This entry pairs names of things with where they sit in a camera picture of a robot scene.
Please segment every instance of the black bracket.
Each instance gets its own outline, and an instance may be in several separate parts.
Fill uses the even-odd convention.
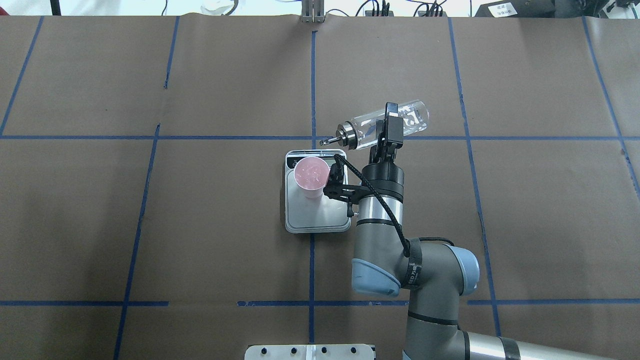
[[[403,145],[404,119],[398,116],[398,104],[388,102],[385,108],[385,119],[376,126],[378,142],[371,148],[369,164],[393,162],[396,151]],[[324,187],[324,194],[330,199],[348,203],[347,216],[353,216],[352,205],[360,199],[372,195],[370,189],[362,185],[346,185],[344,182],[344,166],[338,162],[331,166],[329,179]],[[381,195],[397,197],[397,194],[384,189],[376,189]]]
[[[378,143],[371,147],[369,163],[393,162],[396,159],[396,151],[402,147],[404,139],[404,119],[398,116],[398,104],[387,103],[385,120],[378,122],[376,134]]]

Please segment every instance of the white label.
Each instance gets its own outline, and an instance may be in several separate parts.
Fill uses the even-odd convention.
[[[491,12],[491,15],[493,15],[493,17],[505,17],[505,16],[512,16],[512,15],[518,14],[518,12],[515,10],[515,8],[513,8],[513,5],[511,3],[492,5],[492,6],[488,6],[488,8],[489,8],[489,11]]]

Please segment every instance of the blue tape line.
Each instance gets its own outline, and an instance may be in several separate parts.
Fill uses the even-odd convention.
[[[163,135],[160,140],[309,140],[311,136]]]
[[[311,149],[316,148],[316,33],[311,31]]]
[[[122,301],[0,301],[0,306],[122,306]]]
[[[309,306],[309,301],[239,301],[237,305],[244,306]]]
[[[173,50],[175,49],[175,38],[178,35],[178,24],[180,17],[175,17],[175,25],[173,25],[173,38],[171,40],[171,50],[169,50],[169,61],[166,63],[166,78],[164,79],[164,88],[169,87],[169,73],[171,73],[171,63],[173,62]]]
[[[36,27],[36,32],[33,34],[33,38],[31,39],[31,45],[29,46],[29,51],[27,51],[27,56],[24,58],[24,63],[22,63],[22,69],[20,69],[20,74],[18,75],[18,80],[15,82],[15,87],[13,88],[13,93],[11,94],[11,99],[9,100],[9,105],[6,107],[6,111],[4,112],[4,118],[2,119],[2,125],[0,125],[0,136],[4,133],[4,127],[6,126],[7,120],[9,120],[9,114],[11,113],[11,108],[13,107],[13,102],[15,101],[15,97],[18,94],[18,89],[20,88],[20,83],[22,82],[22,77],[24,76],[24,71],[27,69],[27,64],[29,63],[29,59],[31,58],[31,53],[33,52],[33,47],[36,45],[36,40],[38,39],[38,34],[40,33],[40,28],[42,27],[42,21],[44,20],[44,16],[40,17],[40,21],[38,21],[38,26]]]
[[[310,235],[309,243],[309,343],[316,342],[316,327],[314,323],[316,301],[316,235]]]
[[[495,335],[502,336],[502,332],[500,331],[500,318],[498,316],[498,306],[495,302],[495,289],[493,287],[493,275],[491,271],[491,259],[489,256],[489,246],[486,240],[486,229],[484,227],[484,216],[482,213],[482,203],[480,202],[480,191],[478,189],[478,181],[476,177],[476,164],[474,162],[474,154],[473,149],[471,148],[471,135],[469,133],[469,124],[467,120],[467,109],[465,107],[465,101],[462,96],[462,80],[460,77],[460,66],[458,65],[458,54],[456,52],[456,41],[453,34],[453,23],[451,18],[448,18],[449,21],[449,36],[451,38],[451,49],[453,52],[453,64],[456,69],[456,82],[458,83],[458,94],[460,95],[460,110],[462,111],[462,117],[465,121],[465,136],[467,138],[467,152],[469,156],[469,164],[471,166],[471,178],[474,184],[474,193],[476,195],[476,209],[478,212],[478,216],[480,218],[480,226],[482,229],[482,241],[484,245],[484,265],[486,267],[486,277],[489,282],[489,293],[491,295],[492,301],[492,309],[493,309],[493,324],[495,327]]]
[[[3,135],[6,140],[153,140],[149,135]]]
[[[309,301],[239,301],[239,307],[251,306],[309,306]],[[313,306],[407,306],[409,300],[314,300]]]
[[[405,136],[405,140],[466,140],[466,136]]]
[[[407,306],[409,300],[316,301],[316,306]]]
[[[137,307],[167,307],[169,306],[168,301],[130,301],[127,303],[128,306],[137,306]]]
[[[498,305],[590,305],[590,304],[640,304],[640,299],[538,299],[498,300]],[[491,305],[490,300],[469,300],[471,306]]]
[[[587,38],[587,45],[589,46],[589,53],[591,53],[591,59],[593,60],[593,66],[596,69],[596,75],[598,76],[598,81],[600,82],[600,86],[602,87],[602,93],[604,94],[604,99],[607,102],[607,107],[609,108],[609,113],[611,114],[611,120],[613,121],[613,126],[616,128],[616,134],[618,135],[618,140],[620,141],[620,146],[622,147],[622,151],[625,153],[625,161],[627,162],[627,169],[629,170],[629,175],[631,176],[631,181],[634,184],[634,189],[636,190],[636,197],[640,200],[640,186],[638,186],[638,180],[636,177],[636,172],[634,171],[634,167],[631,164],[631,159],[629,159],[629,153],[627,151],[627,146],[625,145],[625,141],[622,137],[622,132],[620,131],[620,125],[618,124],[618,119],[616,118],[616,113],[613,111],[613,106],[611,105],[611,99],[609,98],[609,92],[607,91],[607,87],[604,84],[604,80],[602,79],[602,74],[600,73],[600,66],[598,66],[598,59],[596,59],[596,54],[593,51],[593,44],[591,43],[591,36],[589,35],[589,27],[587,26],[587,18],[582,17],[582,26],[584,27],[584,35]]]
[[[133,283],[133,272],[136,268],[136,259],[138,257],[138,245],[140,244],[140,235],[142,233],[142,220],[145,217],[147,208],[147,195],[149,192],[149,181],[151,180],[151,171],[154,168],[154,160],[156,158],[156,147],[160,134],[160,124],[156,126],[154,135],[154,144],[151,147],[151,156],[149,157],[149,166],[147,168],[147,178],[145,180],[145,189],[142,193],[142,203],[140,204],[140,213],[138,215],[138,227],[136,228],[136,237],[133,241],[133,252],[131,254],[131,264],[129,265],[129,276],[127,277],[127,287],[124,292],[124,303],[122,304],[122,312],[120,314],[120,325],[118,326],[118,337],[116,338],[116,346],[113,352],[113,359],[117,360],[120,356],[120,345],[122,344],[122,334],[124,333],[124,324],[127,318],[127,307],[129,305],[129,296],[131,295],[131,284]]]
[[[609,141],[617,140],[615,136],[471,136],[471,140],[541,140],[541,141]]]
[[[316,140],[332,136],[316,136]],[[3,135],[5,140],[153,140],[151,135]],[[160,140],[311,140],[312,136],[288,135],[161,135]],[[456,140],[464,141],[466,136],[406,136],[405,140]],[[616,141],[617,136],[470,136],[472,141]],[[628,141],[638,141],[640,136],[622,136]]]
[[[0,306],[122,306],[122,301],[0,300]],[[132,301],[129,306],[169,306],[168,301]]]
[[[150,135],[3,135],[7,140],[153,140]],[[311,136],[163,135],[159,140],[309,140]]]

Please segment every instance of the digital scale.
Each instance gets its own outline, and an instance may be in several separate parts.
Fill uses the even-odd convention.
[[[329,199],[324,195],[313,199],[305,197],[293,176],[293,169],[301,159],[317,156],[331,167],[335,163],[334,154],[346,157],[345,152],[340,149],[293,150],[285,156],[285,227],[290,233],[339,233],[347,231],[351,226],[346,202]],[[344,172],[344,183],[347,184],[346,168]]]

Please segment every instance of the blue joint cap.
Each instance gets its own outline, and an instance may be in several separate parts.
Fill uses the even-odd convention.
[[[357,293],[396,297],[400,282],[386,270],[361,259],[351,260],[351,287]]]
[[[480,280],[480,265],[473,252],[463,249],[461,247],[455,247],[445,244],[445,246],[451,249],[451,252],[458,259],[460,270],[462,270],[462,279],[464,282],[463,290],[460,295],[469,295],[473,293],[478,287],[478,281]]]

